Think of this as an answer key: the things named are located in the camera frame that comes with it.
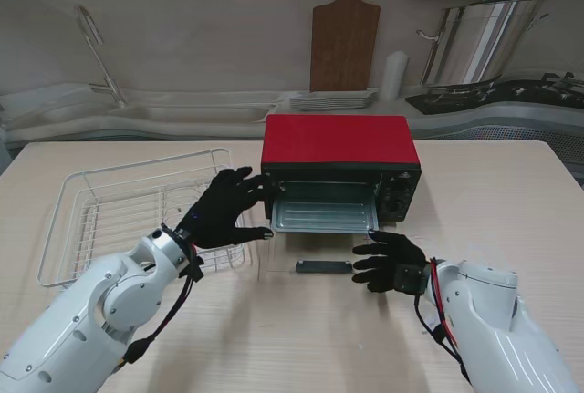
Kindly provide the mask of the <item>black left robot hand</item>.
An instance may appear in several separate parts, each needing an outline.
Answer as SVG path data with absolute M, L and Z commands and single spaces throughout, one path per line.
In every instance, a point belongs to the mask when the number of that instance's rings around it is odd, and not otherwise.
M 174 233 L 201 249 L 238 245 L 274 236 L 267 227 L 239 227 L 237 220 L 265 198 L 264 177 L 250 167 L 219 171 Z

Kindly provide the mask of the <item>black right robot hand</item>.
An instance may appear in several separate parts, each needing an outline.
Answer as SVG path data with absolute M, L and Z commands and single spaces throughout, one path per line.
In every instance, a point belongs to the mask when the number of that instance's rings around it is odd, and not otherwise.
M 372 293 L 389 291 L 421 295 L 428 277 L 429 262 L 424 252 L 405 235 L 370 231 L 372 243 L 355 246 L 352 252 L 364 256 L 353 264 L 351 280 L 365 284 Z

